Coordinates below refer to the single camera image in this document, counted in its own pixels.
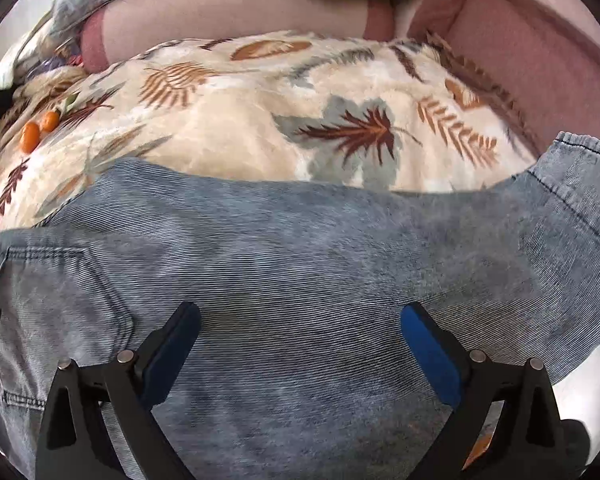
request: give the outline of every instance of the leaf print blanket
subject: leaf print blanket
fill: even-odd
[[[417,192],[492,186],[535,161],[427,44],[170,41],[70,76],[31,82],[0,125],[0,230],[40,222],[125,156],[232,180]],[[58,127],[23,154],[24,123],[51,109]]]

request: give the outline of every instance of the metal pin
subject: metal pin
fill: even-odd
[[[125,364],[131,361],[134,358],[133,350],[121,350],[118,352],[118,362],[120,364]]]
[[[535,357],[529,359],[529,364],[534,370],[542,370],[544,368],[544,363]]]
[[[60,359],[58,361],[59,370],[66,370],[69,366],[71,366],[71,359]]]
[[[469,357],[471,358],[471,361],[475,363],[483,363],[487,360],[487,354],[482,350],[471,350],[469,352]]]

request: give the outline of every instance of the blue denim fabric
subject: blue denim fabric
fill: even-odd
[[[448,415],[400,335],[413,299],[465,347],[572,371],[600,344],[600,140],[560,134],[529,171],[449,195],[122,160],[0,234],[0,448],[32,478],[58,359],[105,362],[191,300],[203,329],[154,415],[198,478],[404,478]]]

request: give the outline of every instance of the denim pocket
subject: denim pocket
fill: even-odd
[[[129,311],[87,248],[9,247],[0,264],[0,384],[7,404],[44,409],[58,360],[110,360]]]

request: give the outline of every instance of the jeans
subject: jeans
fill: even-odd
[[[400,335],[405,303],[554,383],[600,344],[600,140],[560,134],[525,173],[457,194],[120,161],[0,234],[0,448],[27,477],[58,359],[135,349],[183,300],[202,332],[153,412],[198,478],[404,478],[449,413]]]

